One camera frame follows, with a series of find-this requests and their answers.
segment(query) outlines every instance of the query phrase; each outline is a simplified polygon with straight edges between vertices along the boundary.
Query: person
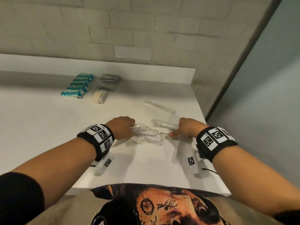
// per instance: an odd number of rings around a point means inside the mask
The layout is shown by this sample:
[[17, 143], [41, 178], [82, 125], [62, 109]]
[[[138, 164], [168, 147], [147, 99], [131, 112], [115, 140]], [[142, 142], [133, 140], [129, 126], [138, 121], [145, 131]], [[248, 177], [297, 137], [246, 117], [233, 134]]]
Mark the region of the person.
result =
[[[134, 119], [117, 117], [81, 133], [100, 133], [103, 128], [107, 134], [102, 131], [99, 136], [111, 139], [111, 134], [113, 140], [128, 139], [133, 135], [134, 124]], [[190, 118], [181, 118], [178, 126], [170, 132], [172, 138], [195, 137], [198, 144], [200, 133], [211, 129]], [[178, 187], [113, 184], [57, 203], [101, 153], [92, 141], [79, 134], [0, 176], [0, 223], [299, 223], [300, 190], [236, 144], [217, 151], [211, 158], [230, 197]]]

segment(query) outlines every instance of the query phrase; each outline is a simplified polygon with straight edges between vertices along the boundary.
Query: black cord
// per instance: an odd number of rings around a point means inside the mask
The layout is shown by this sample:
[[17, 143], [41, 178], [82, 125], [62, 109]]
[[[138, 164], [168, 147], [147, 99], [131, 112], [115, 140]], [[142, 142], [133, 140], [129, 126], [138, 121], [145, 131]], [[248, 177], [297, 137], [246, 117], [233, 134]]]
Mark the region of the black cord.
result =
[[207, 169], [207, 168], [202, 168], [202, 170], [209, 170], [209, 171], [211, 171], [211, 172], [216, 173], [217, 175], [219, 175], [217, 172], [215, 172], [213, 170], [210, 170], [210, 169]]

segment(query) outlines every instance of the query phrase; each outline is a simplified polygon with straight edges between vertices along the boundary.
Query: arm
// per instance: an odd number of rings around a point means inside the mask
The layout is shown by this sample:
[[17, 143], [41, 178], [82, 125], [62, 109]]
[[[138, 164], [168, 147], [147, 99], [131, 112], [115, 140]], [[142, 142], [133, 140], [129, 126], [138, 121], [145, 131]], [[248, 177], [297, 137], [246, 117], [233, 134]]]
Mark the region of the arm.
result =
[[[178, 130], [169, 135], [196, 138], [207, 127], [194, 119], [181, 118]], [[300, 190], [240, 147], [224, 148], [212, 163], [238, 202], [269, 216], [300, 209]]]
[[[106, 123], [115, 139], [130, 138], [129, 117], [118, 117]], [[81, 177], [96, 158], [94, 146], [78, 137], [52, 148], [18, 166], [12, 172], [33, 178], [41, 187], [45, 208], [55, 204]]]

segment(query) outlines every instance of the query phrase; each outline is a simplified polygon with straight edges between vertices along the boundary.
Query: forearm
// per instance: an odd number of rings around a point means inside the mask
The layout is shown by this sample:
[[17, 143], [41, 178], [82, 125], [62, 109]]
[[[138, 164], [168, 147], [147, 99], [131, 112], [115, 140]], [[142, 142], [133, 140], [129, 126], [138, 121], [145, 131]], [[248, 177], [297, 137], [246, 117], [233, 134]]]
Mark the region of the forearm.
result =
[[43, 190], [45, 208], [48, 208], [75, 184], [95, 157], [94, 146], [78, 137], [34, 157], [12, 172], [35, 179]]
[[235, 200], [261, 213], [300, 209], [300, 190], [243, 149], [220, 151], [213, 165]]

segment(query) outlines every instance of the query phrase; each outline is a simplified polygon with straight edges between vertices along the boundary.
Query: graphic t-shirt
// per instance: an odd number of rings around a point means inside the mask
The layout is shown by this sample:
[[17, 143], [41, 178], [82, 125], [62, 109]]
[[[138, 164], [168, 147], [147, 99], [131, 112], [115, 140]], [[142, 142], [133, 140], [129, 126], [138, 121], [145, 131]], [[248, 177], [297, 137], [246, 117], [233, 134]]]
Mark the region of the graphic t-shirt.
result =
[[299, 224], [300, 211], [275, 220], [222, 195], [192, 189], [142, 184], [98, 187], [43, 212], [40, 186], [18, 173], [0, 176], [0, 224], [229, 225]]

